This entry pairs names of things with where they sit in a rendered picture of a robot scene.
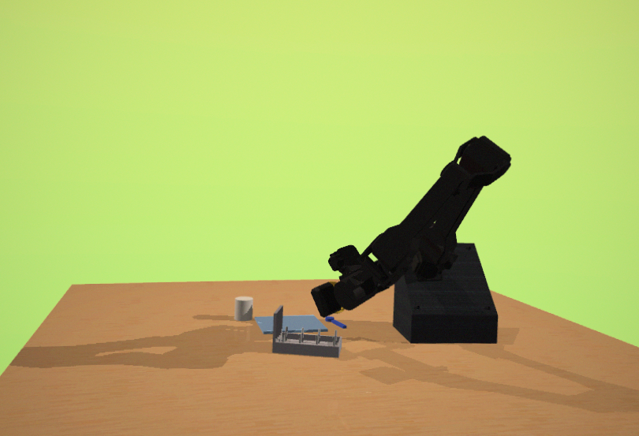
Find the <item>grey dish rack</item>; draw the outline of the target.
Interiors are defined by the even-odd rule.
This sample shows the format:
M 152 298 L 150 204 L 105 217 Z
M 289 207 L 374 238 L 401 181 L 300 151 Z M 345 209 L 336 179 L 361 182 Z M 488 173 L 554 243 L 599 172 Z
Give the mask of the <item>grey dish rack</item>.
M 274 329 L 273 329 L 273 353 L 299 355 L 299 356 L 318 356 L 328 358 L 338 358 L 341 347 L 342 337 L 337 336 L 337 330 L 334 336 L 318 334 L 304 334 L 305 328 L 301 333 L 282 332 L 283 306 L 281 305 L 274 313 Z

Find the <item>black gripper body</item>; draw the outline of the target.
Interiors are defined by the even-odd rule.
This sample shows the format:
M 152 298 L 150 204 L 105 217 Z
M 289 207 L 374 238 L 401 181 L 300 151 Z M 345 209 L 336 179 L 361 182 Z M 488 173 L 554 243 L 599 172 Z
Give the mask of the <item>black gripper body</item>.
M 316 286 L 311 294 L 321 317 L 325 318 L 341 311 L 341 306 L 334 296 L 334 286 L 330 282 Z

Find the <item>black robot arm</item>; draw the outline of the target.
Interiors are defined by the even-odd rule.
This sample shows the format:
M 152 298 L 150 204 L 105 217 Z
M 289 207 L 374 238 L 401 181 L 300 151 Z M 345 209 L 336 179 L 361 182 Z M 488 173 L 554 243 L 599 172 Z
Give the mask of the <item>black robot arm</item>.
M 353 245 L 330 254 L 331 269 L 342 274 L 334 285 L 339 305 L 352 311 L 392 286 L 410 264 L 417 281 L 442 281 L 443 270 L 451 269 L 458 257 L 458 227 L 483 187 L 509 170 L 511 159 L 486 136 L 474 136 L 458 148 L 454 160 L 400 224 L 378 235 L 361 255 Z M 368 256 L 371 253 L 376 261 Z

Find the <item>olive-gold round plate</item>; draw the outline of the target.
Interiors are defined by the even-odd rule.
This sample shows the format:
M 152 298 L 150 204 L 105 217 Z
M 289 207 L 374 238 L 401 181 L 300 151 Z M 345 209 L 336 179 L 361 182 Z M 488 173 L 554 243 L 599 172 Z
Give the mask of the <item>olive-gold round plate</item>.
M 337 283 L 336 281 L 329 281 L 329 282 L 330 282 L 333 286 Z M 341 307 L 341 311 L 338 311 L 338 312 L 336 312 L 335 314 L 339 314 L 339 313 L 343 312 L 344 310 L 345 310 L 345 309 L 343 309 L 343 308 Z

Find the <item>blue-grey mat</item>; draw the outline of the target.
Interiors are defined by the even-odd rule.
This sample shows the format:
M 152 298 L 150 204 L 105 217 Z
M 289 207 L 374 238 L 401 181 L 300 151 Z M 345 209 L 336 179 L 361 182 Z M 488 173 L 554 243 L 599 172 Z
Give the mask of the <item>blue-grey mat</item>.
M 263 334 L 272 334 L 274 329 L 274 316 L 255 317 Z M 314 315 L 290 315 L 283 316 L 282 332 L 287 333 L 301 333 L 302 328 L 305 328 L 304 333 L 311 332 L 328 332 L 328 328 L 318 320 Z

